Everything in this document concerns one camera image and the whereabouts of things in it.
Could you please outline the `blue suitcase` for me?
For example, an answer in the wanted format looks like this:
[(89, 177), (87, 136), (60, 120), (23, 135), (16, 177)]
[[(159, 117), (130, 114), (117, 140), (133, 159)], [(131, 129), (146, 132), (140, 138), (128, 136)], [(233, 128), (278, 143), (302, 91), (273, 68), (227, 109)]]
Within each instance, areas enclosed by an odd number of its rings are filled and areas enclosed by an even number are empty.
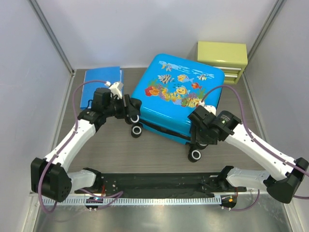
[(131, 127), (138, 138), (143, 129), (189, 145), (188, 159), (197, 162), (201, 150), (216, 142), (198, 141), (188, 116), (199, 104), (216, 109), (225, 74), (219, 68), (167, 54), (155, 56), (132, 98), (141, 101), (140, 117)]

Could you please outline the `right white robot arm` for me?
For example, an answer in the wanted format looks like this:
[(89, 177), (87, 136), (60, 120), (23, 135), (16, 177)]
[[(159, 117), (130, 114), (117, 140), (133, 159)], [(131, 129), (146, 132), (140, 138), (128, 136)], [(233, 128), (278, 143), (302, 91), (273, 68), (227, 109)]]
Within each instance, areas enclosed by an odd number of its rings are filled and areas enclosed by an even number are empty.
[(221, 190), (255, 188), (266, 191), (281, 203), (291, 202), (309, 167), (306, 159), (294, 159), (275, 149), (247, 129), (241, 119), (229, 111), (222, 111), (216, 116), (211, 109), (198, 106), (188, 118), (199, 143), (224, 141), (264, 168), (262, 171), (252, 171), (225, 167), (217, 180)]

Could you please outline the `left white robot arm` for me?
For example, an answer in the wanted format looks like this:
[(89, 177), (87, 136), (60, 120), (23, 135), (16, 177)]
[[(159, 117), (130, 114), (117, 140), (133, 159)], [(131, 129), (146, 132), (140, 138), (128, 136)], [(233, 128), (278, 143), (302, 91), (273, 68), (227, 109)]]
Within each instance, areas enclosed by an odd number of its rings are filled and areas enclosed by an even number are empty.
[(109, 87), (97, 88), (91, 107), (75, 115), (75, 123), (65, 138), (43, 159), (35, 158), (30, 165), (31, 190), (40, 197), (50, 198), (57, 203), (80, 189), (98, 193), (102, 189), (100, 172), (84, 168), (68, 173), (68, 169), (85, 143), (93, 137), (107, 118), (126, 118), (129, 113), (124, 106), (128, 95), (122, 94), (122, 82)]

